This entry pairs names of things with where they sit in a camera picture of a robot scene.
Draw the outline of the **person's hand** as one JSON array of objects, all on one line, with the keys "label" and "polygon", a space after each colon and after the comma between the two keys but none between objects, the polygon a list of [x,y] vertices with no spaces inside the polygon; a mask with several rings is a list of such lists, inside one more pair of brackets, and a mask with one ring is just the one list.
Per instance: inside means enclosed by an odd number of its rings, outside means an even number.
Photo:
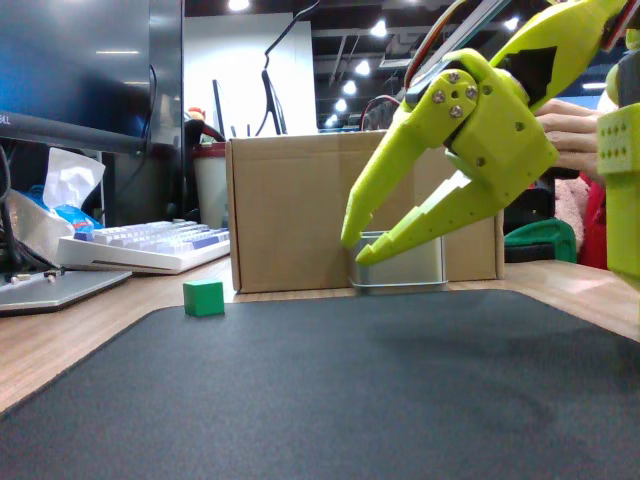
[{"label": "person's hand", "polygon": [[598,120],[602,112],[558,99],[535,112],[546,137],[558,151],[556,166],[586,174],[600,186],[605,179],[598,173]]}]

